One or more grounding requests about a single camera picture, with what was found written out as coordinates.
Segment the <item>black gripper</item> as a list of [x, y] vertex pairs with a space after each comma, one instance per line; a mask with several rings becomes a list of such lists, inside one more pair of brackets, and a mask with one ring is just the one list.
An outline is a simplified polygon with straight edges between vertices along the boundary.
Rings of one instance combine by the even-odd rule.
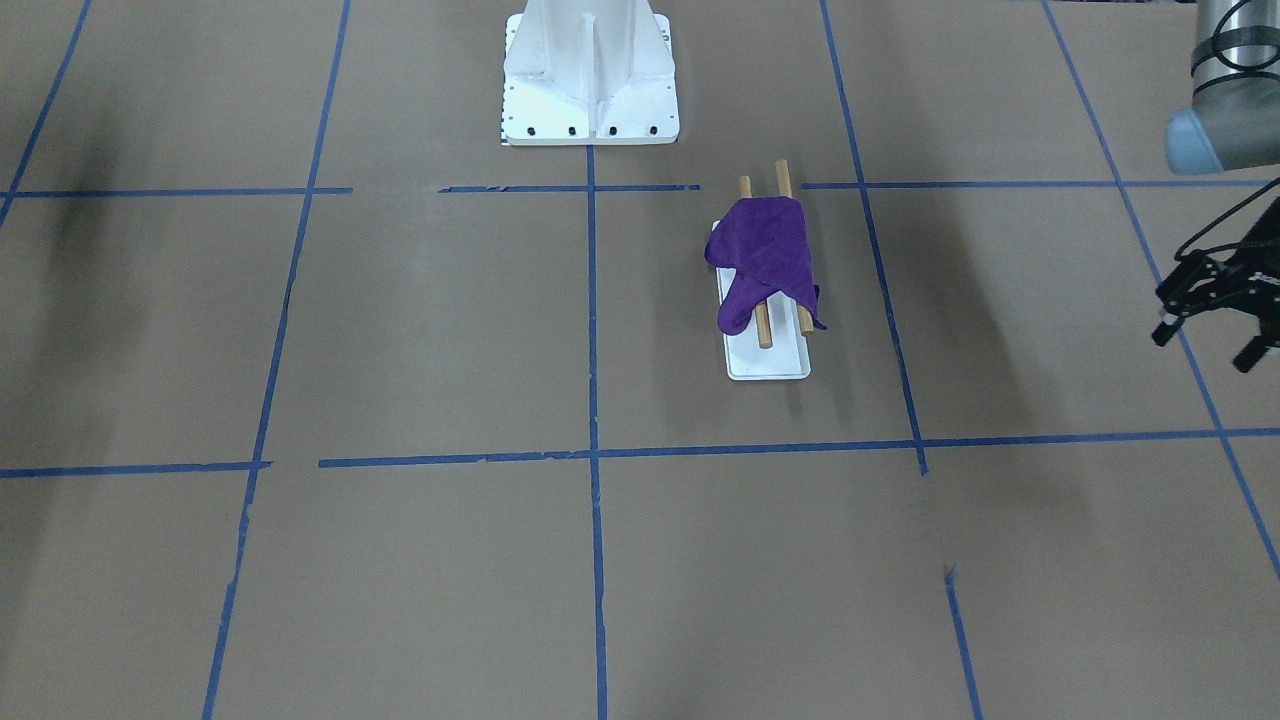
[[1220, 260], [1196, 250], [1180, 260], [1157, 286], [1164, 315], [1151, 333], [1157, 347], [1166, 347], [1185, 320], [1219, 309], [1231, 309], [1260, 322], [1260, 336], [1251, 338], [1231, 365], [1252, 372], [1277, 345], [1277, 241], [1258, 241], [1234, 249]]

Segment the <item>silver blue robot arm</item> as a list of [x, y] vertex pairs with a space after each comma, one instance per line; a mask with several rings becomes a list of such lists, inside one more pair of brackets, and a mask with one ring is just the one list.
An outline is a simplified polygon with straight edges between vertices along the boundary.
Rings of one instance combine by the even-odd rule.
[[[1192, 97], [1166, 123], [1171, 172], [1207, 176], [1279, 161], [1279, 10], [1275, 1], [1202, 1], [1190, 53]], [[1275, 191], [1270, 181], [1193, 234], [1156, 288], [1162, 320], [1152, 333], [1164, 347], [1187, 319], [1229, 309], [1252, 316], [1257, 334], [1234, 359], [1248, 373], [1277, 355], [1279, 205], [1272, 200], [1242, 240], [1194, 245], [1228, 218]]]

